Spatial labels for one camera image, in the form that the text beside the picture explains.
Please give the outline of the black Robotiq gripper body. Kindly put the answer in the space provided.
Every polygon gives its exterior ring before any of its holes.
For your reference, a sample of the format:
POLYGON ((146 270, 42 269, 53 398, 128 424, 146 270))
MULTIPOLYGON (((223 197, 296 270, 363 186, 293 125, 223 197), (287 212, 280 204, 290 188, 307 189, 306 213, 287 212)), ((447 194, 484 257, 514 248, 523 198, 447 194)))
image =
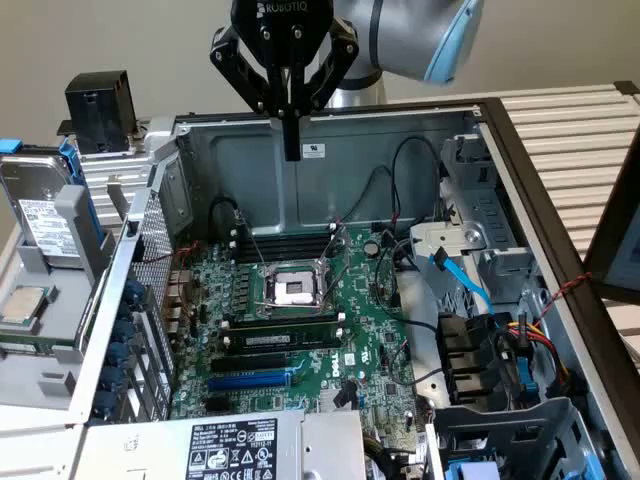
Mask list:
POLYGON ((327 0, 233 1, 230 19, 260 66, 307 67, 333 22, 327 0))

